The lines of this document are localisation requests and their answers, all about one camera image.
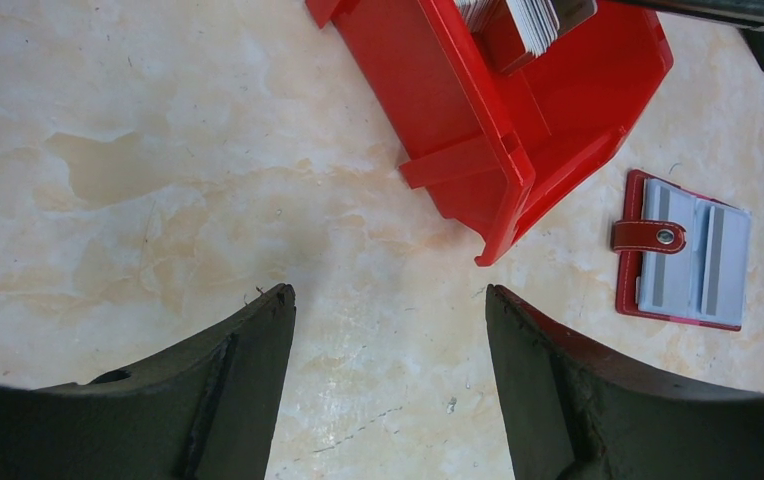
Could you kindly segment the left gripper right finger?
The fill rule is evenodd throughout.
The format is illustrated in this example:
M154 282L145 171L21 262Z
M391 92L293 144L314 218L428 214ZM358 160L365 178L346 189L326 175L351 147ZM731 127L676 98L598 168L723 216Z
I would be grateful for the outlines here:
M626 356L491 285L485 317L518 479L764 479L764 394Z

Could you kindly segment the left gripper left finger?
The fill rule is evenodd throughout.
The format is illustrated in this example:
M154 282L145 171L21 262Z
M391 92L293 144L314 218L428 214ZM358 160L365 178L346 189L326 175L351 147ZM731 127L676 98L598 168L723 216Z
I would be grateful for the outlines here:
M0 385L0 479L261 479L296 321L280 284L80 385Z

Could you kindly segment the red leather card holder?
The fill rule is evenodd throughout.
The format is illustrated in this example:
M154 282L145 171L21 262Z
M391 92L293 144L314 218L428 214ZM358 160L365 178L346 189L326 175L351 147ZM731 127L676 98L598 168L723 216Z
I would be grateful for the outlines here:
M618 313L738 332L746 310L752 218L640 169L612 225Z

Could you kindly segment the white credit card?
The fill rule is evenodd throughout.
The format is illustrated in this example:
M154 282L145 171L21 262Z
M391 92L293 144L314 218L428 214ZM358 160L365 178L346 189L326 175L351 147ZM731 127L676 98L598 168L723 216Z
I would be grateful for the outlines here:
M644 192L642 218L678 224L685 230L686 244L675 254L643 254L638 307L644 312L683 317L691 303L691 230L695 199L659 179L646 180Z
M739 331L745 310L751 217L717 202L709 202L709 206L701 319Z

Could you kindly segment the red plastic bin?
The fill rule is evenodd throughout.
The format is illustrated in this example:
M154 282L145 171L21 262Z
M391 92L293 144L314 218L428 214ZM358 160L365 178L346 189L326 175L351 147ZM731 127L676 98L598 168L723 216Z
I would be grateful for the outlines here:
M484 240L479 266L611 160L673 64L657 14L602 2L511 74L451 1L311 1L372 87L407 155L399 169Z

